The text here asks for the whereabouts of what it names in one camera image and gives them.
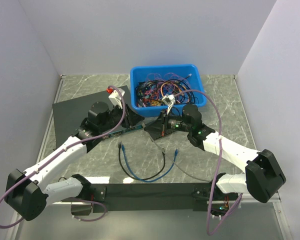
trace black mat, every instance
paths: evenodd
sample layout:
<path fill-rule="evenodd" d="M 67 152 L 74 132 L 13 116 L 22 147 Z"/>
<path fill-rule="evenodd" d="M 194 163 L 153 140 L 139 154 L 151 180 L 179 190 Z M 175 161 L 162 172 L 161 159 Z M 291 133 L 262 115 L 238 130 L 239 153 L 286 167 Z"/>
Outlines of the black mat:
<path fill-rule="evenodd" d="M 125 85 L 120 88 L 125 91 L 123 96 L 125 103 L 132 109 L 130 91 L 128 87 Z M 68 137 L 78 127 L 80 127 L 82 120 L 88 116 L 88 111 L 92 104 L 95 102 L 105 102 L 111 110 L 113 105 L 108 97 L 108 92 L 101 91 L 87 96 L 54 103 L 52 105 L 52 109 L 56 147 L 60 147 L 68 139 Z M 124 129 L 125 128 L 119 126 L 115 132 L 122 131 Z"/>

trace wire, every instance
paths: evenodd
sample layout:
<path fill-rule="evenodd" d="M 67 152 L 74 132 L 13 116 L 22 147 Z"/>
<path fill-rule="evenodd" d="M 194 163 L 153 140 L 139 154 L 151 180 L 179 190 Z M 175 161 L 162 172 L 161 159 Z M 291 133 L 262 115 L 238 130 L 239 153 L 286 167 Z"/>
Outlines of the wire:
<path fill-rule="evenodd" d="M 203 96 L 205 96 L 209 100 L 209 102 L 214 107 L 216 115 L 218 117 L 218 120 L 219 120 L 219 136 L 221 136 L 221 131 L 222 131 L 221 116 L 219 114 L 218 108 L 215 105 L 214 101 L 207 94 L 205 94 L 202 91 L 196 90 L 196 89 L 189 89 L 189 90 L 185 90 L 183 92 L 179 92 L 176 95 L 174 95 L 174 97 L 177 97 L 180 94 L 187 93 L 187 92 L 197 92 L 197 93 L 200 93 L 200 94 L 202 94 Z M 220 220 L 220 222 L 215 227 L 215 229 L 210 232 L 210 212 L 211 212 L 212 200 L 213 200 L 215 186 L 216 186 L 217 175 L 218 175 L 218 171 L 219 171 L 220 164 L 221 164 L 221 159 L 222 159 L 222 141 L 221 141 L 221 137 L 220 137 L 219 138 L 219 158 L 218 158 L 218 162 L 217 162 L 217 165 L 216 165 L 216 168 L 215 168 L 215 172 L 214 172 L 214 176 L 213 176 L 213 179 L 212 179 L 211 191 L 210 191 L 210 196 L 209 196 L 209 204 L 208 204 L 208 214 L 206 216 L 206 233 L 209 236 L 212 236 L 218 230 L 218 228 L 221 226 L 221 224 L 224 222 L 224 220 L 227 218 L 227 216 L 230 215 L 237 208 L 237 206 L 240 203 L 241 198 L 242 198 L 242 194 L 240 194 L 239 197 L 235 200 L 234 204 L 230 207 L 230 209 L 226 212 L 226 214 L 224 215 L 224 217 Z"/>
<path fill-rule="evenodd" d="M 145 82 L 139 82 L 139 85 L 135 88 L 136 101 L 141 107 L 164 106 L 165 103 L 160 99 L 166 94 L 176 94 L 182 92 L 182 90 L 191 89 L 189 87 L 189 82 L 186 80 L 191 77 L 191 75 L 192 74 L 189 74 L 187 77 L 183 78 L 170 72 L 162 78 L 160 74 L 150 73 L 146 77 Z M 182 94 L 176 99 L 176 105 L 195 103 L 196 98 L 193 92 Z"/>
<path fill-rule="evenodd" d="M 62 177 L 60 177 L 60 178 L 58 179 L 58 182 L 60 182 L 61 179 L 67 180 L 68 178 L 62 176 Z"/>
<path fill-rule="evenodd" d="M 133 176 L 131 176 L 124 168 L 124 166 L 122 165 L 122 162 L 121 162 L 121 146 L 122 146 L 122 143 L 119 142 L 118 144 L 118 148 L 119 148 L 119 152 L 118 152 L 118 158 L 119 158 L 119 164 L 120 164 L 120 167 L 122 168 L 122 170 L 124 171 L 124 173 L 129 176 L 130 178 L 134 179 L 134 180 L 139 180 L 138 178 L 135 178 Z M 163 155 L 163 166 L 161 168 L 160 171 L 158 171 L 155 175 L 151 176 L 151 177 L 147 177 L 147 178 L 143 178 L 142 180 L 149 180 L 149 179 L 153 179 L 154 177 L 158 176 L 165 168 L 166 166 L 166 157 L 165 157 L 165 153 L 162 151 L 162 155 Z"/>
<path fill-rule="evenodd" d="M 145 128 L 146 125 L 144 122 L 141 123 L 142 127 Z M 167 159 L 169 159 L 169 161 L 171 161 L 172 163 L 174 162 L 170 157 L 169 155 L 167 155 L 166 151 L 164 149 L 162 149 L 156 142 L 155 140 L 152 138 L 152 136 L 150 135 L 150 133 L 146 132 L 148 135 L 149 135 L 149 138 L 150 140 L 154 143 L 154 145 L 156 145 L 160 150 L 162 150 L 166 156 Z M 192 179 L 196 179 L 196 180 L 199 180 L 199 181 L 202 181 L 202 182 L 207 182 L 207 183 L 210 183 L 211 180 L 207 180 L 207 179 L 203 179 L 203 178 L 200 178 L 200 177 L 196 177 L 196 176 L 193 176 L 191 175 L 190 173 L 187 173 L 185 170 L 183 170 L 182 167 L 180 167 L 177 163 L 174 163 L 174 165 L 181 171 L 183 172 L 185 175 L 189 176 L 190 178 Z"/>
<path fill-rule="evenodd" d="M 72 216 L 74 219 L 78 219 L 81 222 L 94 222 L 94 221 L 97 221 L 99 219 L 102 219 L 106 215 L 106 213 L 108 212 L 107 207 L 104 204 L 102 204 L 101 202 L 82 200 L 82 199 L 78 199 L 78 198 L 75 198 L 75 197 L 71 197 L 70 199 L 78 200 L 79 202 L 84 202 L 84 203 L 88 203 L 88 204 L 96 204 L 96 205 L 99 205 L 99 206 L 103 207 L 103 209 L 104 209 L 103 214 L 101 216 L 97 217 L 97 218 L 94 218 L 94 219 L 83 219 L 83 218 L 80 218 L 78 216 Z"/>
<path fill-rule="evenodd" d="M 114 90 L 117 91 L 117 93 L 119 94 L 120 98 L 121 98 L 121 102 L 122 102 L 122 116 L 118 122 L 118 124 L 112 128 L 111 130 L 98 135 L 98 136 L 94 136 L 94 137 L 90 137 L 90 138 L 86 138 L 77 142 L 74 142 L 70 145 L 68 145 L 67 147 L 61 149 L 59 152 L 57 152 L 53 157 L 51 157 L 48 161 L 46 161 L 44 164 L 42 164 L 36 171 L 31 172 L 29 175 L 27 175 L 26 177 L 24 177 L 23 179 L 21 179 L 20 181 L 18 181 L 16 184 L 14 184 L 12 187 L 10 187 L 4 194 L 3 196 L 0 198 L 0 204 L 1 202 L 5 199 L 6 196 L 8 196 L 16 187 L 18 187 L 19 185 L 21 185 L 22 183 L 24 183 L 25 181 L 27 181 L 28 179 L 32 178 L 35 174 L 37 174 L 38 172 L 40 172 L 42 169 L 44 169 L 46 166 L 48 166 L 51 162 L 53 162 L 57 157 L 59 157 L 62 153 L 64 153 L 67 149 L 72 148 L 75 145 L 78 144 L 82 144 L 91 140 L 95 140 L 95 139 L 99 139 L 102 138 L 104 136 L 107 136 L 109 133 L 113 132 L 115 129 L 117 129 L 117 127 L 119 127 L 121 125 L 121 123 L 123 122 L 124 118 L 125 118 L 125 112 L 126 112 L 126 103 L 124 100 L 124 97 L 122 96 L 121 92 L 119 91 L 118 88 L 116 88 L 113 85 L 108 86 L 108 88 L 113 88 Z M 11 228 L 17 224 L 19 224 L 24 218 L 21 217 L 18 221 L 9 224 L 9 225 L 1 225 L 0 224 L 0 229 L 8 229 Z"/>
<path fill-rule="evenodd" d="M 163 175 L 161 175 L 161 176 L 159 176 L 159 177 L 157 177 L 156 179 L 153 179 L 153 180 L 143 180 L 143 179 L 137 177 L 137 176 L 133 173 L 133 171 L 131 170 L 131 168 L 130 168 L 130 166 L 129 166 L 129 163 L 128 163 L 128 160 L 127 160 L 127 157 L 126 157 L 125 146 L 124 146 L 123 144 L 121 145 L 121 148 L 122 148 L 122 152 L 123 152 L 123 156 L 124 156 L 124 161 L 125 161 L 126 167 L 128 168 L 129 172 L 130 172 L 136 179 L 138 179 L 139 181 L 144 182 L 144 183 L 153 183 L 153 182 L 155 182 L 155 181 L 157 181 L 157 180 L 159 180 L 159 179 L 162 179 L 165 175 L 167 175 L 167 174 L 170 172 L 170 170 L 173 168 L 173 166 L 174 166 L 174 164 L 175 164 L 175 161 L 176 161 L 176 158 L 177 158 L 177 155 L 178 155 L 178 149 L 176 149 L 176 150 L 174 151 L 174 159 L 173 159 L 173 163 L 172 163 L 171 167 L 168 169 L 168 171 L 166 171 Z"/>

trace black mounting bracket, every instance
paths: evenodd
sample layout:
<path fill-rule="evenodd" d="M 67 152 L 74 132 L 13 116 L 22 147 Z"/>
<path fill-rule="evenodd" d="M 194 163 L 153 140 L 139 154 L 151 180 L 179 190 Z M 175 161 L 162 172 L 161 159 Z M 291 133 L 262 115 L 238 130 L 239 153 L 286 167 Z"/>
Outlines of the black mounting bracket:
<path fill-rule="evenodd" d="M 286 182 L 274 154 L 265 149 L 245 166 L 246 187 L 256 200 L 266 203 Z"/>

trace black cable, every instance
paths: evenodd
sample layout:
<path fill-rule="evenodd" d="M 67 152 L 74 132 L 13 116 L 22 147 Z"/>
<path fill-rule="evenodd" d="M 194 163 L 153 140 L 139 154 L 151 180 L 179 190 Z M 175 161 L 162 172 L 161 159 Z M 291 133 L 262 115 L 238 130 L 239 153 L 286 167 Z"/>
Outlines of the black cable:
<path fill-rule="evenodd" d="M 118 148 L 119 148 L 119 150 L 118 150 L 118 158 L 119 158 L 119 164 L 120 164 L 120 167 L 122 168 L 122 170 L 124 171 L 124 173 L 125 173 L 127 176 L 129 176 L 130 178 L 132 178 L 132 179 L 134 179 L 134 180 L 138 180 L 137 178 L 131 176 L 131 175 L 125 170 L 124 166 L 122 165 L 122 162 L 121 162 L 121 142 L 119 142 Z M 165 166 L 166 166 L 166 156 L 165 156 L 164 152 L 162 152 L 162 155 L 163 155 L 163 166 L 162 166 L 161 170 L 160 170 L 158 173 L 156 173 L 155 175 L 153 175 L 153 176 L 151 176 L 151 177 L 143 178 L 142 180 L 153 179 L 154 177 L 158 176 L 158 175 L 164 170 L 164 168 L 165 168 Z"/>
<path fill-rule="evenodd" d="M 68 178 L 62 176 L 62 177 L 59 178 L 58 182 L 60 182 L 61 179 L 67 180 Z"/>
<path fill-rule="evenodd" d="M 181 116 L 181 113 L 180 113 L 180 111 L 179 111 L 178 108 L 176 108 L 175 106 L 173 106 L 172 108 L 175 109 L 175 110 L 178 112 L 179 116 Z"/>

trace black metal base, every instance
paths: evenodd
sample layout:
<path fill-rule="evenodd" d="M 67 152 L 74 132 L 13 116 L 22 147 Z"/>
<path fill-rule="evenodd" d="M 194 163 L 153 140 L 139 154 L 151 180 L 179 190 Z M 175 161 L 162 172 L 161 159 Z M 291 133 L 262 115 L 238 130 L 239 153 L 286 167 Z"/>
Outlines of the black metal base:
<path fill-rule="evenodd" d="M 208 210 L 207 202 L 209 201 L 211 184 L 92 184 L 90 190 L 94 196 L 94 201 L 105 204 L 108 211 L 192 209 L 193 211 L 206 212 Z M 213 200 L 223 201 L 225 196 L 225 194 L 216 188 Z M 234 201 L 237 199 L 238 194 L 230 193 L 227 196 L 230 201 Z M 93 206 L 94 213 L 102 213 L 103 211 L 104 209 L 101 206 Z"/>

